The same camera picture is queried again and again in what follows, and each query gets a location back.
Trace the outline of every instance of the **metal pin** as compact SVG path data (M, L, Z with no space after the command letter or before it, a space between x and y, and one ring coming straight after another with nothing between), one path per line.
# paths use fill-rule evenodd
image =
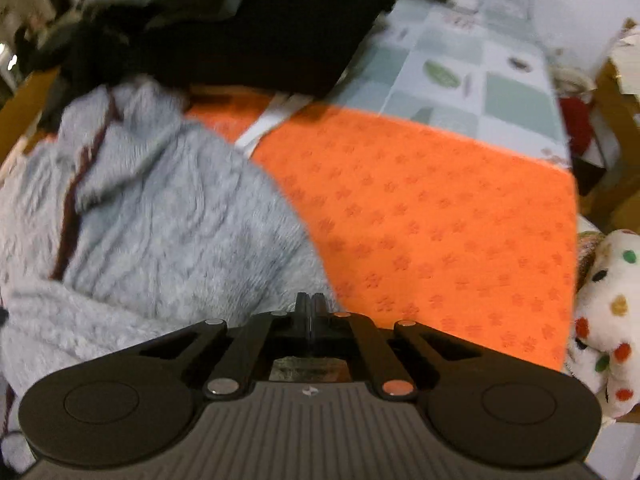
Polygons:
M382 390L394 397L404 397L414 392L414 386L407 381L394 379L382 385Z
M240 384L233 379L220 377L213 379L207 383L207 390L214 395L228 395L236 392L240 388Z

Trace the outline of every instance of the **wooden furniture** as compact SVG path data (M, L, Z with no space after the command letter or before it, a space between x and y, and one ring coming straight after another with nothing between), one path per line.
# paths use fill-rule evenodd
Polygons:
M31 74L0 110L0 163L36 120L57 74L58 70Z
M635 25L627 20L625 29ZM619 163L590 193L583 211L604 229L616 208L640 190L640 104L636 96L620 92L618 71L610 60L600 70L596 84L593 104L620 144Z

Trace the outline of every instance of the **orange towel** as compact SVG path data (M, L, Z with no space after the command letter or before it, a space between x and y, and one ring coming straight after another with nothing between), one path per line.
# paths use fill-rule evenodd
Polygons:
M196 104L233 142L270 98ZM347 310L415 319L559 369L574 298L571 174L466 137L312 105L254 156L306 222Z

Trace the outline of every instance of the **polka dot plush toy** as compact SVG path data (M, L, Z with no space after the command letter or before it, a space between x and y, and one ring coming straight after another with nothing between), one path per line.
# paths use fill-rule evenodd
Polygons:
M640 401L640 236L614 231L598 245L578 292L564 364L598 394L605 417Z

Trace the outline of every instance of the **ribbed gray surface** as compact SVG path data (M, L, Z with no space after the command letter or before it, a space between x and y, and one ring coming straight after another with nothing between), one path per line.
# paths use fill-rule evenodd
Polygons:
M304 387L259 383L243 400L214 402L183 441L146 463L89 472L41 462L24 479L597 479L578 464L538 473L478 465L441 444L410 405L362 383L316 384L311 397Z

